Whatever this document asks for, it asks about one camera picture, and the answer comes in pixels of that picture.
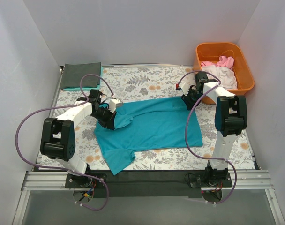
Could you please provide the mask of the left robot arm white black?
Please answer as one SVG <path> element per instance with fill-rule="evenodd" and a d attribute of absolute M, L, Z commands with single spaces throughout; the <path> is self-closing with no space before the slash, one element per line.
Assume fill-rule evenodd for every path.
<path fill-rule="evenodd" d="M 56 160 L 69 171 L 78 173 L 76 182 L 83 188 L 92 183 L 92 175 L 87 173 L 88 165 L 76 154 L 75 127 L 86 117 L 91 116 L 99 124 L 114 130 L 117 107 L 122 105 L 118 99 L 102 102 L 103 93 L 91 90 L 88 97 L 80 97 L 75 107 L 68 109 L 56 118 L 46 118 L 43 123 L 40 153 Z"/>

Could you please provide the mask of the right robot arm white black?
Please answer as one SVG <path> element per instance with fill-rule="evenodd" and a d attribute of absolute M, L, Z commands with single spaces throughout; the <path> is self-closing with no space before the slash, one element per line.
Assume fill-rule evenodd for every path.
<path fill-rule="evenodd" d="M 219 187 L 230 184 L 231 178 L 228 167 L 233 166 L 229 156 L 237 136 L 247 127 L 247 104 L 244 95 L 235 95 L 221 86 L 221 80 L 212 73 L 194 71 L 195 85 L 187 85 L 182 80 L 176 83 L 176 90 L 182 91 L 181 99 L 192 116 L 194 110 L 204 97 L 209 97 L 216 104 L 215 128 L 217 140 L 207 166 L 198 174 L 189 174 L 186 179 L 189 186 L 199 188 L 202 186 Z"/>

